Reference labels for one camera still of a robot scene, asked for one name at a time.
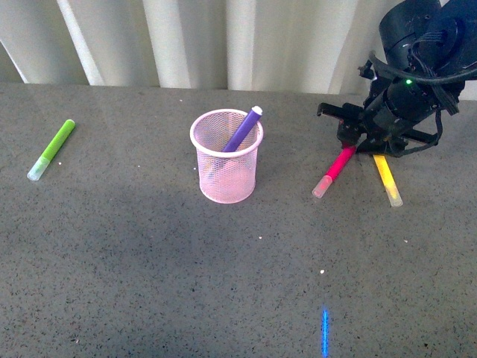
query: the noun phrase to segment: gray table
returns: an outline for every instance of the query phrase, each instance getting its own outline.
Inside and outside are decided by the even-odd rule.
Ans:
[[[474,357],[477,103],[443,116],[438,147],[388,160],[402,207],[363,155],[313,198],[340,151],[317,105],[362,100],[1,84],[0,356],[320,357],[326,310],[330,357]],[[256,189],[216,204],[190,125],[255,104]]]

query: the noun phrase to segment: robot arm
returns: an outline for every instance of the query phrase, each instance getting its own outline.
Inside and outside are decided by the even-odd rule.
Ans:
[[[401,157],[437,145],[440,112],[458,113],[465,81],[477,79],[477,0],[450,0],[443,7],[439,0],[405,0],[385,15],[379,32],[388,64],[371,53],[359,68],[372,80],[363,107],[322,103],[318,115],[339,119],[344,147],[366,134],[358,153]],[[435,134],[414,129],[432,114]],[[423,145],[405,149],[409,140]]]

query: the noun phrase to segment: cable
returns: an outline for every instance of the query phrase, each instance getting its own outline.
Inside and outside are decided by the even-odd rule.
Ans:
[[[439,78],[428,78],[422,76],[412,75],[409,72],[401,71],[396,69],[376,57],[374,51],[369,54],[370,61],[373,63],[374,69],[377,72],[387,72],[393,76],[399,78],[406,78],[416,82],[417,84],[428,84],[428,85],[437,85],[437,84],[451,84],[453,82],[466,81],[477,76],[477,68],[470,69],[466,72],[461,72],[456,75],[444,76]]]

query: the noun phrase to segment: pink mesh pen holder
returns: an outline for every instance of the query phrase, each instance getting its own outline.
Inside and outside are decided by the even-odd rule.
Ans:
[[[238,203],[255,189],[256,155],[263,138],[260,122],[253,126],[237,151],[222,152],[246,115],[241,110],[213,110],[197,118],[191,126],[200,190],[217,203]]]

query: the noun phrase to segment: white curtain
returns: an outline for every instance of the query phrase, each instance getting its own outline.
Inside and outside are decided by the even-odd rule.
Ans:
[[[0,81],[364,95],[399,2],[0,0]]]

